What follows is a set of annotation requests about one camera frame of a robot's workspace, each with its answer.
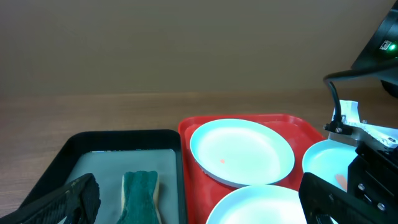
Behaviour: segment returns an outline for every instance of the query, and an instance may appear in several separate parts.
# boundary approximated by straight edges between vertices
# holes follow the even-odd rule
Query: white plate
[[[299,193],[275,185],[252,185],[221,199],[206,224],[306,224]]]
[[[303,171],[311,172],[334,186],[345,190],[337,181],[336,175],[348,180],[348,166],[357,153],[354,146],[349,146],[330,139],[311,146],[303,157]]]
[[[294,166],[293,150],[282,136],[241,119],[219,119],[200,126],[190,146],[204,172],[233,187],[278,182]]]

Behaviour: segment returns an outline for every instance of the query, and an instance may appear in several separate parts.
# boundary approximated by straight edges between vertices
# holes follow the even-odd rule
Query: brown table surface
[[[382,88],[339,90],[359,101],[361,119],[398,127],[398,100]],[[82,131],[173,129],[189,116],[286,113],[324,136],[333,103],[327,89],[263,93],[156,93],[0,99],[0,217],[13,212],[66,140]]]

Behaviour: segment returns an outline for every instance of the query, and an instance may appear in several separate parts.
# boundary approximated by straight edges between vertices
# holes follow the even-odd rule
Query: green light
[[[397,46],[395,44],[391,44],[391,46],[388,48],[389,50],[394,50]]]

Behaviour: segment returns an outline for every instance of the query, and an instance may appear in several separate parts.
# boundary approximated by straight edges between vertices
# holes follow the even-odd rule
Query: screw
[[[360,190],[362,190],[362,191],[365,190],[365,186],[364,186],[363,184],[358,184],[358,188],[359,188]]]
[[[386,207],[382,204],[382,203],[378,203],[377,207],[381,210],[381,211],[385,211]]]

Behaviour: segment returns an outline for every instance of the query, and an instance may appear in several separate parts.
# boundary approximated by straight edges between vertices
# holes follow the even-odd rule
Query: wall
[[[393,3],[2,0],[0,95],[324,88]]]

